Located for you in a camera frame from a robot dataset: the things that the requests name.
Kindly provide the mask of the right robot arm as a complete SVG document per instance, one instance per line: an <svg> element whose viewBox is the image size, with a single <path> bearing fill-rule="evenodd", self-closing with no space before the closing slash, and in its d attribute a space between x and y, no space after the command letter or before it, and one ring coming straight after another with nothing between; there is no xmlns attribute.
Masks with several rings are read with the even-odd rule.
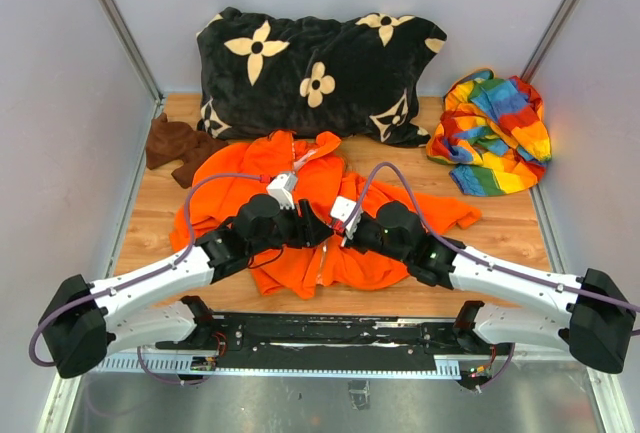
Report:
<svg viewBox="0 0 640 433"><path fill-rule="evenodd" d="M566 351L604 373L623 370L636 313L607 273L545 272L493 257L427 230L417 213L397 201L371 216L338 197L331 217L346 248L399 261L431 287L509 302L507 308L484 301L463 305L452 330L463 352L520 343Z"/></svg>

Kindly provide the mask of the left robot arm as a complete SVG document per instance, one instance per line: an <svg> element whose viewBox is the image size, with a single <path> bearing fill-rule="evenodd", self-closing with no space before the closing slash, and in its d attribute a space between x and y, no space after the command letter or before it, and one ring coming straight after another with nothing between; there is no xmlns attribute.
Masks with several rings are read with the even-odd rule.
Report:
<svg viewBox="0 0 640 433"><path fill-rule="evenodd" d="M315 247L331 235L308 201L283 207L258 194L235 216L168 258L93 283L80 275L64 280L38 330L63 379L143 345L217 349L221 338L211 310L189 290L248 268L268 250Z"/></svg>

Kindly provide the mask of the orange zip jacket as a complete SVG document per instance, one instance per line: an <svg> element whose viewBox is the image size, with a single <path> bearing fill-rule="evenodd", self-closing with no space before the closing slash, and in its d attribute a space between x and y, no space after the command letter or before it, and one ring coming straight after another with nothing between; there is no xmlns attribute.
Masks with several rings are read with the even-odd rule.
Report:
<svg viewBox="0 0 640 433"><path fill-rule="evenodd" d="M408 194L401 187L375 181L348 169L337 153L341 140L324 132L314 141L297 140L289 132L277 131L253 142L237 142L209 157L196 171L193 180L203 187L194 194L190 208L175 215L169 235L175 251L185 248L189 236L202 236L238 209L254 195L263 193L265 185L255 181L257 175L275 176L293 171L298 182L295 199L306 199L314 213L329 221L337 197L364 199L363 209L375 215L387 202L398 201L410 211L422 210L429 224L445 234L453 227L468 228L478 222L479 209L454 198L427 194ZM379 290L408 276L399 262L374 252L361 254L342 247L332 236L314 249L285 248L281 255L272 251L256 258L252 275L263 295L281 289L293 291L302 299L314 296L317 286L344 284L360 290Z"/></svg>

